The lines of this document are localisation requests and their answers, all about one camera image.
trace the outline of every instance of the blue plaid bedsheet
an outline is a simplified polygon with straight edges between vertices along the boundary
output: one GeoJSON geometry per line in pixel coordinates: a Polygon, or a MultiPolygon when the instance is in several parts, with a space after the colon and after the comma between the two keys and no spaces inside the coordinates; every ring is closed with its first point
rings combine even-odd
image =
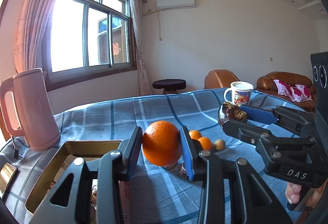
{"type": "MultiPolygon", "coordinates": [[[[247,159],[262,176],[276,197],[286,207],[286,182],[264,174],[261,156],[252,145],[225,135],[218,125],[217,114],[223,103],[225,89],[199,90],[183,94],[134,97],[107,102],[87,104],[55,115],[61,131],[60,141],[53,147],[41,151],[31,151],[23,137],[16,138],[16,146],[24,154],[23,160],[13,159],[11,141],[0,151],[0,167],[9,162],[19,169],[19,174],[6,199],[6,206],[21,224],[27,224],[31,214],[25,208],[25,201],[45,166],[58,148],[67,140],[113,140],[127,139],[135,126],[143,131],[154,121],[166,120],[177,127],[187,126],[189,130],[199,130],[212,142],[223,139],[226,148],[216,152],[221,158],[235,161],[239,157],[247,159]]],[[[283,105],[299,109],[283,99],[253,91],[251,106],[260,108],[283,105]]],[[[267,128],[276,136],[293,137],[274,124],[257,126],[267,128]]],[[[178,224],[197,223],[201,196],[201,182],[190,182],[178,173],[178,166],[167,171],[148,162],[140,152],[136,172],[130,183],[131,224],[178,224]]],[[[230,196],[228,182],[225,181],[225,223],[230,223],[230,196]]],[[[294,222],[299,213],[288,212],[294,222]]]]}

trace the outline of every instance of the dark stool cushion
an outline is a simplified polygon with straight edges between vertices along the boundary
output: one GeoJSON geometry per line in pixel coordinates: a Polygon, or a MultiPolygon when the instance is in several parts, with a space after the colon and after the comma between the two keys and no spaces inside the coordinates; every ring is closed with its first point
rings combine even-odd
{"type": "Polygon", "coordinates": [[[186,88],[185,80],[166,79],[153,82],[154,89],[164,89],[165,91],[182,90],[186,88]]]}

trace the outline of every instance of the white mug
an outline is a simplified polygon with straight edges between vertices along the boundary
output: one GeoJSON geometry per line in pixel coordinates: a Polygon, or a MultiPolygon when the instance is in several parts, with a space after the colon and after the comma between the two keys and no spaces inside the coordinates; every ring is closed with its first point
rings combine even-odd
{"type": "Polygon", "coordinates": [[[237,106],[248,105],[251,92],[254,89],[253,85],[244,81],[234,81],[230,84],[230,88],[224,92],[224,99],[226,102],[232,103],[237,106]],[[228,101],[226,96],[231,91],[232,101],[228,101]]]}

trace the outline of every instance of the pink electric kettle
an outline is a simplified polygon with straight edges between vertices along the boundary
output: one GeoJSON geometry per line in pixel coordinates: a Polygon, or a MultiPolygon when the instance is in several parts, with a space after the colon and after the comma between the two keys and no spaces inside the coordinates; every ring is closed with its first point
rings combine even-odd
{"type": "Polygon", "coordinates": [[[30,149],[42,151],[60,138],[48,100],[41,68],[19,73],[0,84],[0,107],[11,136],[24,136],[30,149]],[[5,95],[11,92],[20,128],[11,126],[5,95]]]}

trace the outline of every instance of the brown leather sofa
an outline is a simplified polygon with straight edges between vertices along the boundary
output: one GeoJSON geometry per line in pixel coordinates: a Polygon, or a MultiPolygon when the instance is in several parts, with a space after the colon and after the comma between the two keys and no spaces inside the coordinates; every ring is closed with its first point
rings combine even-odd
{"type": "Polygon", "coordinates": [[[239,79],[230,70],[211,70],[205,77],[204,89],[229,88],[234,81],[239,81],[239,79]]]}
{"type": "Polygon", "coordinates": [[[271,72],[266,76],[260,77],[257,80],[256,85],[257,85],[256,90],[260,92],[283,98],[303,108],[308,112],[315,111],[315,104],[317,101],[315,86],[313,85],[312,81],[306,76],[290,73],[290,72],[271,72]],[[288,85],[291,86],[295,86],[296,84],[306,85],[309,88],[313,101],[304,101],[298,103],[298,102],[293,102],[287,96],[278,95],[278,89],[273,80],[282,80],[284,83],[287,83],[288,85]]]}

